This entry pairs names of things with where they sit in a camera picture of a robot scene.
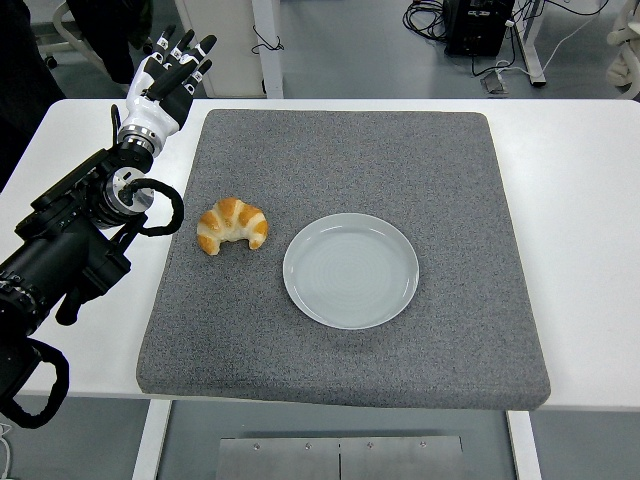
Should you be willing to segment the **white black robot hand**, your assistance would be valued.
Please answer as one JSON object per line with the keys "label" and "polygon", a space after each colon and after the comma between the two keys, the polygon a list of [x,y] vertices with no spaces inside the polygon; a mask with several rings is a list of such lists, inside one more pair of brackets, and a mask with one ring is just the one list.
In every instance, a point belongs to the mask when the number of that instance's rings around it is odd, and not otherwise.
{"label": "white black robot hand", "polygon": [[213,34],[191,45],[192,30],[175,44],[175,27],[165,28],[138,67],[126,97],[127,117],[118,130],[118,140],[141,138],[159,153],[166,140],[185,124],[194,94],[211,68],[208,54],[217,43]]}

